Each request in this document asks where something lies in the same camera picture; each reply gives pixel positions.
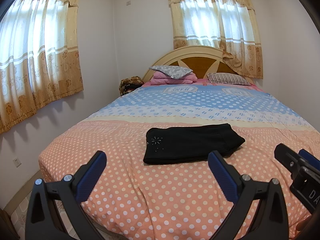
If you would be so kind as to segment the person's right hand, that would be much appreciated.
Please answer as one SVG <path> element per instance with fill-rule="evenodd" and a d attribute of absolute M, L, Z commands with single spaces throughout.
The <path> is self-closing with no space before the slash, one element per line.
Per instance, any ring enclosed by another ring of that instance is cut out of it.
<path fill-rule="evenodd" d="M 307 217 L 303 221 L 297 224 L 295 229 L 295 236 L 293 237 L 294 240 L 296 239 L 304 239 L 305 233 L 304 230 L 306 229 L 308 223 L 310 222 L 311 216 Z"/>

